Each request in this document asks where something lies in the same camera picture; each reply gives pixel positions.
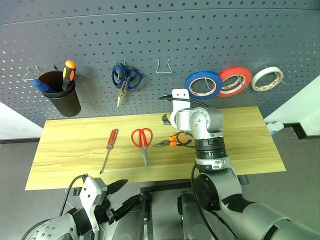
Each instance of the gray floor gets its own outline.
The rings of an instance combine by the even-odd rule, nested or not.
[[[320,140],[298,140],[290,128],[276,133],[273,139],[287,171],[250,175],[250,184],[243,187],[244,196],[251,201],[264,202],[320,232]],[[24,190],[36,149],[37,143],[0,147],[1,239],[20,239],[31,225],[59,213],[64,189]],[[127,184],[110,198],[111,202],[117,207],[130,195],[139,193],[140,187],[153,184]],[[181,191],[152,194],[155,240],[183,239],[177,213],[177,197]],[[71,197],[69,203],[79,207],[76,197]],[[115,227],[116,224],[105,227],[105,239],[111,239]],[[219,231],[220,236],[227,236],[227,233]]]

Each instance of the black cable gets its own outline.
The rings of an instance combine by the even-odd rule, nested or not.
[[[203,102],[200,102],[200,101],[196,101],[196,100],[192,100],[192,99],[184,99],[184,98],[175,98],[175,97],[172,97],[170,95],[165,95],[165,96],[161,96],[159,97],[158,99],[160,100],[170,100],[170,101],[173,101],[173,100],[177,100],[177,101],[184,101],[184,102],[190,102],[190,103],[194,103],[194,104],[199,104],[205,108],[208,108],[209,106]]]
[[[195,199],[195,202],[196,202],[196,205],[198,207],[198,210],[199,210],[199,213],[200,213],[200,216],[202,218],[202,220],[204,221],[204,224],[205,226],[208,228],[209,232],[211,233],[211,235],[213,236],[213,238],[215,240],[219,240],[219,238],[217,237],[217,235],[215,234],[215,232],[212,230],[212,228],[210,227],[208,221],[206,220],[201,208],[200,208],[200,205],[199,205],[199,202],[198,202],[198,199],[197,199],[197,196],[196,196],[196,191],[195,191],[195,188],[194,188],[194,175],[195,175],[195,169],[196,169],[196,164],[193,165],[193,168],[192,168],[192,171],[191,171],[191,188],[192,188],[192,191],[193,191],[193,197]]]
[[[28,231],[26,231],[26,233],[22,236],[21,240],[25,240],[27,238],[27,236],[31,233],[31,231],[33,229],[35,229],[36,227],[40,226],[41,224],[51,220],[52,218],[49,218],[49,219],[46,219],[46,220],[43,220],[43,221],[40,221],[38,223],[36,223],[35,225],[33,225],[32,227],[29,228]]]
[[[179,144],[181,144],[182,146],[186,147],[186,148],[194,149],[196,146],[190,146],[189,143],[184,144],[184,143],[182,143],[182,142],[179,140],[179,134],[182,134],[182,133],[187,134],[187,135],[189,135],[190,137],[193,138],[193,136],[192,136],[192,134],[191,134],[190,132],[180,131],[180,132],[178,132],[178,133],[175,134],[175,135],[176,135],[176,140],[177,140],[177,142],[178,142]]]
[[[63,200],[63,203],[62,203],[62,207],[61,207],[61,210],[60,210],[60,213],[59,213],[59,217],[62,216],[62,214],[64,213],[64,210],[65,210],[65,207],[66,207],[66,203],[67,203],[67,199],[68,199],[70,190],[71,190],[73,184],[75,183],[75,181],[78,180],[78,179],[80,179],[80,178],[82,178],[83,182],[85,182],[87,176],[88,176],[88,175],[86,175],[86,174],[79,175],[79,176],[76,176],[76,177],[72,180],[72,182],[70,183],[70,185],[69,185],[69,187],[68,187],[68,189],[67,189],[67,191],[66,191],[66,193],[65,193],[64,200]]]

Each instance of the red scissors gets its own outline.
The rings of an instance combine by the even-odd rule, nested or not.
[[[150,133],[150,140],[149,141],[147,141],[145,131],[148,131]],[[136,132],[138,132],[138,144],[134,140],[134,134]],[[152,133],[151,129],[149,129],[149,128],[136,129],[131,133],[131,141],[132,141],[132,143],[136,147],[138,147],[142,152],[145,168],[147,168],[147,165],[148,165],[147,147],[152,142],[152,138],[153,138],[153,133]]]

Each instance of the blue tape roll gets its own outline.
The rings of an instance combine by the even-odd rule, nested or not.
[[[215,84],[215,88],[206,93],[195,92],[194,90],[192,90],[191,85],[199,79],[207,79],[208,81],[213,82]],[[190,96],[195,99],[210,99],[216,96],[218,93],[220,93],[222,89],[222,84],[222,79],[218,73],[210,70],[201,70],[192,73],[190,76],[186,78],[184,82],[184,88],[188,89]]]

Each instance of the pliers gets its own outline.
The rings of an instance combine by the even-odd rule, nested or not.
[[[163,141],[155,144],[154,147],[164,147],[167,145],[170,145],[170,147],[174,147],[174,146],[184,146],[184,145],[190,144],[192,142],[191,139],[181,141],[181,143],[178,141],[175,141],[177,139],[177,137],[184,136],[184,135],[189,135],[192,137],[191,133],[189,133],[189,132],[178,132],[173,136],[169,136],[168,139],[163,140]]]

